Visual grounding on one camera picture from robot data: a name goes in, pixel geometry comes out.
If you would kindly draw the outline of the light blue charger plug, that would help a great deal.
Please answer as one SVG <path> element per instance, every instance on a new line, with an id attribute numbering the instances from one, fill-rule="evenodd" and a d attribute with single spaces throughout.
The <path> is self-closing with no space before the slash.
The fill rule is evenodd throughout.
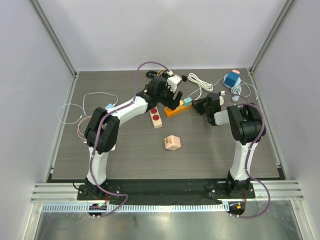
<path id="1" fill-rule="evenodd" d="M 107 111 L 113 110 L 114 108 L 115 108 L 115 105 L 114 105 L 114 104 L 111 104 L 111 103 L 109 103 L 109 104 L 105 107 L 105 109 L 106 109 Z"/>

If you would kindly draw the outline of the teal charger plug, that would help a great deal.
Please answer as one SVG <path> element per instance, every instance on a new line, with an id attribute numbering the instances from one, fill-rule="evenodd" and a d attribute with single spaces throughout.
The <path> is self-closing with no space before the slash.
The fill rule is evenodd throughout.
<path id="1" fill-rule="evenodd" d="M 190 97 L 187 97 L 183 100 L 183 105 L 185 107 L 191 106 L 192 105 L 192 99 Z"/>

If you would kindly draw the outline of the orange power strip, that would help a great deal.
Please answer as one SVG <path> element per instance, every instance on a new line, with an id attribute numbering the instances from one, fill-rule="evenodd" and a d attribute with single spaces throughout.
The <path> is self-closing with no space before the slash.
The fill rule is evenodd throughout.
<path id="1" fill-rule="evenodd" d="M 171 110 L 169 107 L 164 108 L 164 114 L 168 117 L 171 118 L 177 114 L 180 114 L 188 109 L 191 109 L 192 105 L 190 106 L 183 106 L 183 107 L 177 107 L 175 110 Z"/>

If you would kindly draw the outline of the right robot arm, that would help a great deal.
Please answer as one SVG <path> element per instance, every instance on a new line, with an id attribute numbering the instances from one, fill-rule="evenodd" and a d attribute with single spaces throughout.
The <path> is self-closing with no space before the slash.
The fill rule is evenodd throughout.
<path id="1" fill-rule="evenodd" d="M 249 101 L 222 110 L 224 94 L 224 91 L 209 93 L 204 98 L 193 100 L 192 106 L 200 115 L 205 114 L 211 126 L 230 126 L 235 153 L 222 193 L 231 198 L 241 198 L 250 190 L 251 163 L 258 143 L 266 134 L 265 117 L 260 108 Z"/>

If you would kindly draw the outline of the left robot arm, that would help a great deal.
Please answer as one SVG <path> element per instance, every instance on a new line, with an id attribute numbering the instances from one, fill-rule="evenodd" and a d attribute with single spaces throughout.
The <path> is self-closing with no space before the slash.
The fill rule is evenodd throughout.
<path id="1" fill-rule="evenodd" d="M 86 127 L 84 137 L 90 151 L 89 170 L 85 178 L 87 194 L 95 200 L 106 195 L 106 167 L 108 155 L 117 143 L 119 128 L 132 118 L 155 108 L 157 104 L 175 110 L 183 96 L 177 91 L 183 78 L 173 75 L 168 78 L 155 76 L 142 91 L 127 102 L 109 109 L 98 107 Z"/>

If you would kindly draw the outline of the beige red power strip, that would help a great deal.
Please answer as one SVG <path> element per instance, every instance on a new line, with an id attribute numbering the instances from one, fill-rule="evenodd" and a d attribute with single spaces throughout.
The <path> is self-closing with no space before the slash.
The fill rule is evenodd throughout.
<path id="1" fill-rule="evenodd" d="M 153 127 L 155 129 L 162 127 L 162 119 L 159 114 L 159 110 L 157 107 L 152 108 L 150 111 L 150 117 L 152 120 Z"/>

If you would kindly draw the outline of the pink cube socket adapter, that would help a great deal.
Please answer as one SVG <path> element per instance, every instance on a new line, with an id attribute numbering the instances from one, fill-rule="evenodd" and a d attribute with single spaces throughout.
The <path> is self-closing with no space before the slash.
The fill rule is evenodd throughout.
<path id="1" fill-rule="evenodd" d="M 181 140 L 178 136 L 170 135 L 164 139 L 164 147 L 167 150 L 175 151 L 181 148 Z"/>

